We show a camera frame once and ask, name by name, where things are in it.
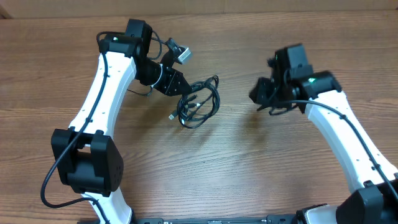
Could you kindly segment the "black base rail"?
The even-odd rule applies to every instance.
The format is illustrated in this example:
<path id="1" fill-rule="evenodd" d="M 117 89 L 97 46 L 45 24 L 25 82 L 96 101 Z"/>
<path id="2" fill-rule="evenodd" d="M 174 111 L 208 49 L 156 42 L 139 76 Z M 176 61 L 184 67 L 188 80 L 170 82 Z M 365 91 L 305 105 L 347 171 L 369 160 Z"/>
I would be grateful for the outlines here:
<path id="1" fill-rule="evenodd" d="M 299 224 L 296 215 L 268 215 L 266 217 L 244 218 L 188 218 L 170 219 L 162 218 L 133 218 L 133 224 Z"/>

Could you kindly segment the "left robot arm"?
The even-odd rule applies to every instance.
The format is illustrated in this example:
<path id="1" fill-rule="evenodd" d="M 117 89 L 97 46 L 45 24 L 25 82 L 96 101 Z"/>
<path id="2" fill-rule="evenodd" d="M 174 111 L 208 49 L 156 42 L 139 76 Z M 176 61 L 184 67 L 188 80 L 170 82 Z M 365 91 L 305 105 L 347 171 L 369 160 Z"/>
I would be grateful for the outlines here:
<path id="1" fill-rule="evenodd" d="M 129 20 L 124 32 L 98 33 L 98 68 L 85 102 L 67 129 L 52 134 L 55 163 L 50 171 L 58 172 L 64 185 L 90 203 L 98 223 L 135 222 L 121 192 L 124 162 L 113 141 L 116 118 L 131 82 L 139 80 L 167 96 L 192 91 L 173 67 L 190 60 L 190 49 L 169 39 L 167 53 L 150 58 L 150 43 L 158 39 L 149 24 L 135 19 Z"/>

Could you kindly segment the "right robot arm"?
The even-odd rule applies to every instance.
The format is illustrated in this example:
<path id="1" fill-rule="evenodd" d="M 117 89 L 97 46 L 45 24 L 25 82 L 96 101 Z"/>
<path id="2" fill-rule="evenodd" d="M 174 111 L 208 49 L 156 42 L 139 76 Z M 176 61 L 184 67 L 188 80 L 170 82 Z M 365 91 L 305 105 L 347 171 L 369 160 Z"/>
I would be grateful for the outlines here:
<path id="1" fill-rule="evenodd" d="M 373 143 L 333 74 L 314 72 L 302 44 L 275 51 L 270 78 L 260 77 L 250 99 L 271 116 L 300 110 L 321 132 L 345 174 L 350 196 L 341 205 L 313 205 L 276 223 L 397 223 L 397 167 Z"/>

